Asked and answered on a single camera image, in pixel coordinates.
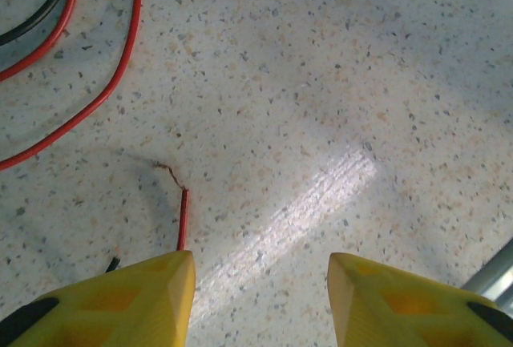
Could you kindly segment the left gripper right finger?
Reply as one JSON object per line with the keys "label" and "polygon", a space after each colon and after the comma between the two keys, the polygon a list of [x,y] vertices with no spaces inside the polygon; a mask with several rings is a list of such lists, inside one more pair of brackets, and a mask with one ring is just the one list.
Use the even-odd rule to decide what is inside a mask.
{"label": "left gripper right finger", "polygon": [[512,319],[487,298],[349,253],[329,257],[340,346],[510,346]]}

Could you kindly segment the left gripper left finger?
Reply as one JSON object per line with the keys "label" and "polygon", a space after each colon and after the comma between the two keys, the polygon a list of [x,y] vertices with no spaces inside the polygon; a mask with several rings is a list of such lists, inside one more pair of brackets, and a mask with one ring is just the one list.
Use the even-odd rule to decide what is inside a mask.
{"label": "left gripper left finger", "polygon": [[1,322],[3,346],[183,346],[195,292],[175,251],[48,292]]}

